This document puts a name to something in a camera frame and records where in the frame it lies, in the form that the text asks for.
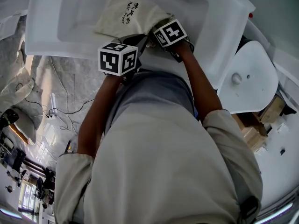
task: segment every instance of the shirt sleeve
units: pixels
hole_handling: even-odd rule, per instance
[[[68,153],[57,160],[54,192],[56,223],[72,221],[74,211],[91,179],[94,159],[86,154]]]
[[[243,178],[251,193],[261,201],[263,182],[257,161],[231,114],[227,110],[212,111],[204,119],[203,127],[216,143],[221,155]]]

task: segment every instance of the hand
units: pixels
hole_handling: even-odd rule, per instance
[[[170,46],[170,48],[175,53],[177,53],[180,57],[183,57],[183,56],[188,55],[188,54],[192,54],[192,52],[190,50],[189,43],[187,43],[185,41],[179,41],[179,42],[173,44],[172,46]]]

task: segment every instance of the black cable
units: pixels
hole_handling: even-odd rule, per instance
[[[18,86],[19,85],[21,85],[22,87],[23,87],[23,84],[22,83],[18,83],[18,85],[15,87],[15,90],[16,91],[18,91]],[[33,104],[38,104],[41,108],[42,108],[42,110],[43,110],[43,106],[40,104],[40,103],[38,103],[38,102],[35,102],[35,101],[29,101],[29,100],[27,100],[26,98],[24,98],[27,102],[29,102],[29,103],[33,103]]]
[[[80,110],[82,110],[82,108],[83,108],[83,106],[84,106],[85,104],[87,104],[88,102],[91,102],[91,101],[94,101],[94,99],[91,99],[91,100],[88,100],[88,101],[84,102],[79,110],[77,110],[77,111],[75,111],[75,112],[71,112],[71,113],[65,113],[65,112],[63,112],[63,111],[61,111],[61,110],[59,110],[59,109],[57,109],[57,108],[52,108],[52,109],[49,109],[49,115],[50,115],[50,111],[51,111],[51,110],[58,110],[58,111],[60,111],[61,113],[64,113],[64,114],[75,114],[75,113],[78,113]]]

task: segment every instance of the floor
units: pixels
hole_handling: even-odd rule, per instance
[[[19,71],[20,67],[14,61],[19,47],[24,49],[22,41],[25,24],[19,23],[14,36],[0,41],[0,91]],[[49,56],[25,56],[24,59],[27,59],[26,68],[36,82],[27,100],[40,103],[43,109],[26,100],[22,100],[16,107],[33,120],[37,129],[37,142],[35,145],[26,145],[9,128],[3,132],[9,134],[18,147],[26,150],[28,158],[55,169],[56,159],[64,152],[69,140],[71,148],[76,149],[80,124],[92,102],[69,116],[60,111],[78,111],[84,102],[92,100],[105,75],[98,71],[97,62],[89,60]],[[53,96],[55,107],[60,111],[56,111],[58,118],[48,120],[45,114],[49,114],[53,108]]]

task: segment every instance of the cardboard box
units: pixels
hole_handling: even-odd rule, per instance
[[[267,139],[267,132],[256,116],[253,113],[233,114],[232,116],[250,149],[254,152],[261,148]]]
[[[274,123],[285,107],[285,101],[278,95],[275,95],[268,106],[258,113],[259,120],[263,123]]]

